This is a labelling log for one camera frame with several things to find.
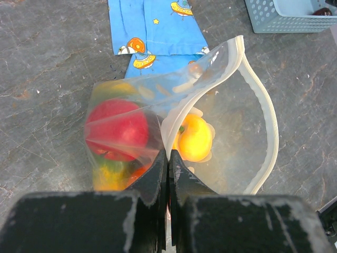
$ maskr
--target yellow bell pepper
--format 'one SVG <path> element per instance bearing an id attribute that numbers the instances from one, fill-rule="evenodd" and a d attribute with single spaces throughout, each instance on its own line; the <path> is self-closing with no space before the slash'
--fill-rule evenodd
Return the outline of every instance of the yellow bell pepper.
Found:
<path id="1" fill-rule="evenodd" d="M 200 116 L 188 114 L 173 143 L 183 160 L 199 162 L 206 158 L 212 147 L 212 131 Z"/>

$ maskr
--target marble countertop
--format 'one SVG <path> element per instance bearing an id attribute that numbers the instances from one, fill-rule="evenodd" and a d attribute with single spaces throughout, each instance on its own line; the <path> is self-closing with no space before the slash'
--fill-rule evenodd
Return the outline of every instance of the marble countertop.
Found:
<path id="1" fill-rule="evenodd" d="M 337 195 L 337 48 L 320 34 L 254 34 L 244 1 L 191 0 L 210 48 L 243 34 L 273 101 L 276 166 L 259 193 L 296 194 L 314 209 Z M 95 82 L 124 77 L 106 0 L 0 2 L 0 225 L 32 191 L 91 187 L 83 124 Z"/>

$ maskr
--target apple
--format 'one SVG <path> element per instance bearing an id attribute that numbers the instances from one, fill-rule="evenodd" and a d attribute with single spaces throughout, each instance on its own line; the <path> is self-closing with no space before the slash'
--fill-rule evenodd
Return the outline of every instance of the apple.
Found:
<path id="1" fill-rule="evenodd" d="M 95 154 L 114 161 L 133 161 L 148 141 L 148 124 L 140 107 L 110 99 L 90 112 L 84 125 L 85 142 Z"/>

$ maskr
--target table surface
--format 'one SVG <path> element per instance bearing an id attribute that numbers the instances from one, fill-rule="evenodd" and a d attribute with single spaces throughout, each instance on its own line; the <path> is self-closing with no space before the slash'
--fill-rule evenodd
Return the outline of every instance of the table surface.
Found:
<path id="1" fill-rule="evenodd" d="M 245 36 L 273 101 L 279 156 L 259 193 L 295 194 L 314 209 L 337 195 L 337 50 L 319 34 L 254 34 L 244 0 L 190 1 L 210 49 Z M 0 2 L 0 225 L 33 191 L 91 188 L 83 124 L 95 82 L 124 77 L 106 0 Z"/>

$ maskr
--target cartoon print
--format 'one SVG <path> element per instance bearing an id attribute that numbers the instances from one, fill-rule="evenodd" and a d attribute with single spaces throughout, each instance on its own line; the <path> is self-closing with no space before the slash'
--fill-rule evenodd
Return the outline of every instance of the cartoon print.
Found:
<path id="1" fill-rule="evenodd" d="M 126 46 L 121 46 L 118 54 L 145 53 L 145 43 L 137 37 L 132 38 Z"/>
<path id="2" fill-rule="evenodd" d="M 182 5 L 179 5 L 179 0 L 176 2 L 172 2 L 171 3 L 171 8 L 173 10 L 173 12 L 171 13 L 171 15 L 173 13 L 178 14 L 179 16 L 182 16 L 182 21 L 184 21 L 184 17 L 186 16 L 193 16 L 193 13 L 189 7 L 189 4 L 187 3 L 187 0 L 183 0 L 182 1 Z"/>
<path id="3" fill-rule="evenodd" d="M 152 68 L 152 65 L 154 63 L 154 61 L 156 60 L 156 56 L 153 55 L 149 50 L 147 50 L 147 54 L 139 54 L 139 56 L 141 57 L 145 57 L 143 59 L 135 59 L 133 62 L 133 66 L 136 69 L 139 69 L 141 71 L 141 75 L 142 75 L 142 69 L 148 69 L 150 68 L 152 71 L 154 71 L 154 69 Z"/>
<path id="4" fill-rule="evenodd" d="M 208 54 L 209 52 L 210 52 L 209 47 L 208 47 L 208 46 L 204 46 L 204 47 L 201 49 L 201 52 L 196 52 L 196 54 L 202 54 L 202 55 L 205 55 L 205 54 Z"/>

